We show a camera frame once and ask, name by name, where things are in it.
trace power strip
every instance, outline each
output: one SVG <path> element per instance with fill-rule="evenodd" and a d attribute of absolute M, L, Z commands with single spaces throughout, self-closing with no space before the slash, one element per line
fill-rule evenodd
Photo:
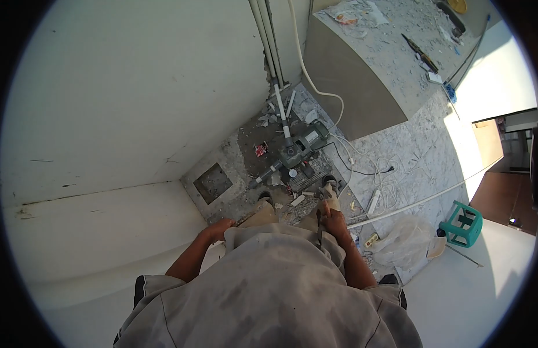
<path fill-rule="evenodd" d="M 373 214 L 375 211 L 375 207 L 377 206 L 377 202 L 379 202 L 379 197 L 381 196 L 381 191 L 376 189 L 374 191 L 374 195 L 370 199 L 370 205 L 368 206 L 368 215 Z"/>

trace black power cord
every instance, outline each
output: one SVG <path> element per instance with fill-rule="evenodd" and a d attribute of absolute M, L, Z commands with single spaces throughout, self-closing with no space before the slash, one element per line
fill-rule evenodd
<path fill-rule="evenodd" d="M 344 166 L 349 170 L 349 171 L 353 171 L 355 173 L 358 173 L 358 174 L 362 174 L 362 175 L 366 175 L 368 177 L 372 176 L 372 175 L 376 175 L 376 173 L 372 173 L 372 174 L 367 174 L 367 173 L 362 173 L 361 171 L 355 171 L 353 169 L 350 169 L 348 168 L 348 166 L 346 165 L 346 163 L 344 162 L 344 160 L 342 159 L 340 153 L 339 153 L 339 149 L 337 148 L 337 145 L 334 143 L 334 142 L 331 142 L 331 143 L 328 143 L 327 145 L 323 145 L 321 148 L 317 148 L 317 149 L 314 149 L 312 150 L 312 153 L 314 153 L 315 151 L 317 150 L 321 150 L 323 148 L 326 148 L 327 146 L 329 145 L 333 145 L 335 146 L 335 151 L 337 151 L 337 155 L 339 156 L 339 159 L 341 160 L 342 164 L 344 164 Z M 386 171 L 380 171 L 379 174 L 385 174 L 385 173 L 388 173 L 390 171 L 394 171 L 395 170 L 395 167 L 391 166 L 389 169 L 387 169 Z"/>

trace gray t-shirt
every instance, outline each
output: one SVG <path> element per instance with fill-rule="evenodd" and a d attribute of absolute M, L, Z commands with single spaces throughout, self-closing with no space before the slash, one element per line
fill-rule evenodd
<path fill-rule="evenodd" d="M 115 347 L 421 347 L 400 287 L 359 290 L 344 250 L 285 224 L 225 232 L 226 255 L 193 281 L 140 276 Z"/>

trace hand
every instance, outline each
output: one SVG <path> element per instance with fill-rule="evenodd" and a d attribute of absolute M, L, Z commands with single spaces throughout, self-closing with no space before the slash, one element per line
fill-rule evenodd
<path fill-rule="evenodd" d="M 337 240 L 344 238 L 344 236 L 352 239 L 348 232 L 346 220 L 344 219 L 342 212 L 336 211 L 335 209 L 329 209 L 326 200 L 323 201 L 323 210 L 322 214 L 326 216 L 326 218 L 322 219 L 321 223 L 325 226 L 327 232 Z"/>
<path fill-rule="evenodd" d="M 224 231 L 231 228 L 234 223 L 233 219 L 224 218 L 204 229 L 202 233 L 208 235 L 210 243 L 213 244 L 217 240 L 224 240 Z"/>

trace stool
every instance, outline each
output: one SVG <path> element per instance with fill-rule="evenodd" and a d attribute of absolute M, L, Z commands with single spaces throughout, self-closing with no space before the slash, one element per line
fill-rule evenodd
<path fill-rule="evenodd" d="M 469 248 L 474 245 L 478 239 L 481 227 L 483 226 L 483 217 L 476 209 L 471 208 L 459 201 L 453 201 L 455 209 L 447 222 L 440 222 L 439 229 L 445 231 L 447 242 Z"/>

